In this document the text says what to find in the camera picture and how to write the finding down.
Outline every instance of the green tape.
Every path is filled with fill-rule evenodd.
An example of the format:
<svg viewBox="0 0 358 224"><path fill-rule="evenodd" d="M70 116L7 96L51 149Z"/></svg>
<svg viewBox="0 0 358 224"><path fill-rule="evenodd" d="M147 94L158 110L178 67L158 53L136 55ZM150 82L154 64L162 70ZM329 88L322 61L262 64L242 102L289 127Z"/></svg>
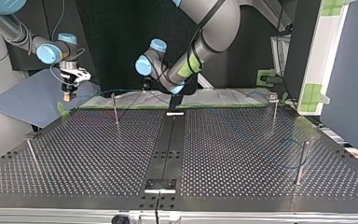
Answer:
<svg viewBox="0 0 358 224"><path fill-rule="evenodd" d="M57 103L57 109L60 111L61 116L67 116L69 114L69 111L65 110L65 107L61 102Z"/></svg>
<svg viewBox="0 0 358 224"><path fill-rule="evenodd" d="M300 111L316 112L318 104L322 100L322 84L306 84L301 100Z"/></svg>
<svg viewBox="0 0 358 224"><path fill-rule="evenodd" d="M282 96L281 101L279 102L279 105L281 105L281 106L286 105L287 97L289 97L289 93L285 92Z"/></svg>
<svg viewBox="0 0 358 224"><path fill-rule="evenodd" d="M197 60L196 56L194 56L194 54L191 54L190 65L194 72L198 73L201 70L200 66L202 64L199 63L199 61ZM183 65L183 67L179 70L178 74L181 77L190 77L191 75L193 75L193 72L191 71L190 66L188 66L188 62L186 62L185 65Z"/></svg>
<svg viewBox="0 0 358 224"><path fill-rule="evenodd" d="M257 82L256 86L264 86L264 87L273 87L274 84L267 84L267 82L262 81L261 77L275 77L276 70L275 69L269 69L269 70L258 70L257 72Z"/></svg>
<svg viewBox="0 0 358 224"><path fill-rule="evenodd" d="M345 0L324 0L324 7L322 8L323 17L339 16L342 8L345 5Z"/></svg>

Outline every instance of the blue cable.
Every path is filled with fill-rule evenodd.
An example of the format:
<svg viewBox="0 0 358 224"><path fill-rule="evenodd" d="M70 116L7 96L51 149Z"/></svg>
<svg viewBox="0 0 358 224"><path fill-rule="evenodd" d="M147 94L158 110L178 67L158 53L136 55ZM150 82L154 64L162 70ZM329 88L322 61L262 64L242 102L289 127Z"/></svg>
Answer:
<svg viewBox="0 0 358 224"><path fill-rule="evenodd" d="M264 92L262 92L262 91L252 91L251 93L246 94L246 96L250 97L250 96L252 96L253 94L261 95L261 96L263 96L263 97L269 102L268 96L267 96Z"/></svg>

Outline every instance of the robotic arm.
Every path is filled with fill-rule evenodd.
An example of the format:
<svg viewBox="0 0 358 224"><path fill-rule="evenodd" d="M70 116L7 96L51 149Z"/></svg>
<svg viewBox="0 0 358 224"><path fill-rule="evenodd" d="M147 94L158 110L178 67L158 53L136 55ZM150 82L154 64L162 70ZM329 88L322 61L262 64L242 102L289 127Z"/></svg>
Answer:
<svg viewBox="0 0 358 224"><path fill-rule="evenodd" d="M238 0L173 0L199 30L193 39L191 51L168 68L163 64L167 44L154 39L149 50L136 62L136 70L142 76L151 76L173 94L179 93L185 86L185 80L197 74L203 63L214 55L225 51L234 41L241 22Z"/></svg>
<svg viewBox="0 0 358 224"><path fill-rule="evenodd" d="M0 0L0 34L13 46L28 50L46 64L60 64L64 100L71 101L76 96L80 83L90 80L91 75L78 67L77 37L59 34L58 41L32 34L28 28L12 14L21 10L27 0Z"/></svg>

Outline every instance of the metal frame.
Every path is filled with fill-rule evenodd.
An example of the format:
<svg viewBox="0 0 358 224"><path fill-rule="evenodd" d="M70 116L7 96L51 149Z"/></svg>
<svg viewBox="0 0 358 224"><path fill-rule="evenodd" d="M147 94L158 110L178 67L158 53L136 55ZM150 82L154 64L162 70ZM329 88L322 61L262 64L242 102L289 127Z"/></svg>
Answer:
<svg viewBox="0 0 358 224"><path fill-rule="evenodd" d="M183 155L185 143L186 115L183 116L165 116L165 122L160 132L158 144L155 146L155 153L150 159L149 166L145 175L143 186L146 185L148 179L166 179L177 181L176 185L182 184ZM60 125L65 119L58 119L49 125L46 130L39 135L48 133L51 129ZM358 160L340 147L336 142L326 136L323 132L316 129L321 141L324 142L331 150L335 150L337 155L347 164L358 167ZM20 146L11 150L10 153L4 155L0 159L0 167L10 160L9 156L15 158L22 150L27 149L24 142ZM76 199L60 197L32 199L32 198L16 198L2 197L0 198L0 222L6 223L34 223L41 220L49 223L102 223L110 222L115 215L129 216L133 220L142 220L140 223L155 223L156 216L161 221L169 221L169 223L241 223L246 222L335 222L358 223L358 215L341 215L337 213L358 213L358 200L351 200L347 205L342 204L336 207L338 203L332 200L317 201L312 199L303 199L294 196L290 200L274 200L266 201L227 201L210 200L200 203L198 199L189 200L181 195L180 191L176 193L145 193L139 195L136 205L135 201L129 204L128 199L117 200L115 205L112 199ZM220 203L219 209L216 210L214 204ZM37 209L24 209L22 207L38 207ZM317 212L328 211L333 214L320 214Z"/></svg>

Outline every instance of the metal bracket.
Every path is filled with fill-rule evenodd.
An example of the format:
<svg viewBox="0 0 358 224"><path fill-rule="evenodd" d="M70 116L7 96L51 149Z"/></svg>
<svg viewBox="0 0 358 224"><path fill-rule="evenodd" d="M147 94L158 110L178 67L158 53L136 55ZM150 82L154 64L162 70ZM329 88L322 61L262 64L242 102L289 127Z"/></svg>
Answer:
<svg viewBox="0 0 358 224"><path fill-rule="evenodd" d="M145 193L174 194L176 192L176 180L148 179Z"/></svg>

